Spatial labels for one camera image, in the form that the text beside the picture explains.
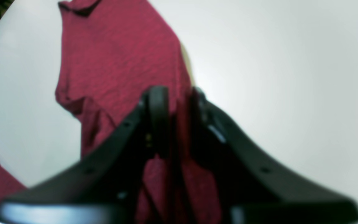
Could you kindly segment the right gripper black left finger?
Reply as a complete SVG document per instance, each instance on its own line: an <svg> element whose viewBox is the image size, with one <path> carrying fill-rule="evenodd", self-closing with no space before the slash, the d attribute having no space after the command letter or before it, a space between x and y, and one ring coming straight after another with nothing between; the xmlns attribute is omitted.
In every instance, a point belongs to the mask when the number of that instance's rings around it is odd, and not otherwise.
<svg viewBox="0 0 358 224"><path fill-rule="evenodd" d="M168 88L146 90L115 131L80 162L5 197L0 224L132 224L145 165L169 156Z"/></svg>

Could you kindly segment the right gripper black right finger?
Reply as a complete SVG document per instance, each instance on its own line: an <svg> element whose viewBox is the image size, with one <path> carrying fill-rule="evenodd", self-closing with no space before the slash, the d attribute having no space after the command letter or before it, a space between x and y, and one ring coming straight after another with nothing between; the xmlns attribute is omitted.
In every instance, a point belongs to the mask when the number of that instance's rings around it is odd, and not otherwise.
<svg viewBox="0 0 358 224"><path fill-rule="evenodd" d="M191 94L191 154L211 171L223 224L356 224L358 205L282 165L200 88Z"/></svg>

